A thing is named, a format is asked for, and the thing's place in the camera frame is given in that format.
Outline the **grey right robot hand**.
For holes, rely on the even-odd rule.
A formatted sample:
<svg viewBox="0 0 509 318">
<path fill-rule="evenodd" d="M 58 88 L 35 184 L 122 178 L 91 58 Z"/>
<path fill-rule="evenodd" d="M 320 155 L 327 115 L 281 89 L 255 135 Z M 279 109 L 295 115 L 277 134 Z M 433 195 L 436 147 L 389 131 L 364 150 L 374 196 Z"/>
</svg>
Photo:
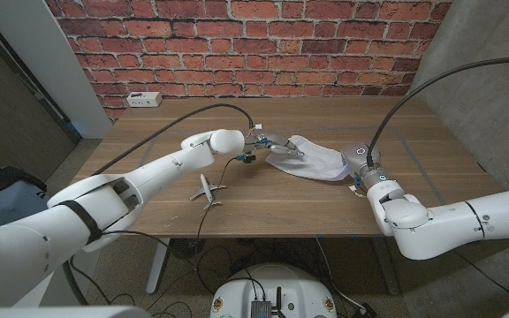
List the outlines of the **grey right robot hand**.
<svg viewBox="0 0 509 318">
<path fill-rule="evenodd" d="M 368 145 L 363 142 L 348 145 L 341 149 L 342 160 L 350 169 L 349 174 L 353 178 L 358 178 L 366 189 L 388 179 L 388 175 L 381 165 L 380 151 L 373 148 L 371 152 L 372 167 L 369 167 L 367 162 L 368 150 Z"/>
</svg>

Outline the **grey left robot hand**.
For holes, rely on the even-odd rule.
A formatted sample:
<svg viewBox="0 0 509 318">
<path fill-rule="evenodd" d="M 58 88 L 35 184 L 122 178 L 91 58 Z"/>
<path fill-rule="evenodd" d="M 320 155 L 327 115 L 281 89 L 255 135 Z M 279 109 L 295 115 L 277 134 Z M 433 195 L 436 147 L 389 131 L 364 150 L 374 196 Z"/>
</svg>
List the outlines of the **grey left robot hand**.
<svg viewBox="0 0 509 318">
<path fill-rule="evenodd" d="M 245 138 L 243 152 L 250 153 L 256 149 L 264 148 L 276 155 L 304 156 L 304 153 L 285 136 L 267 133 L 261 129 L 251 130 Z"/>
</svg>

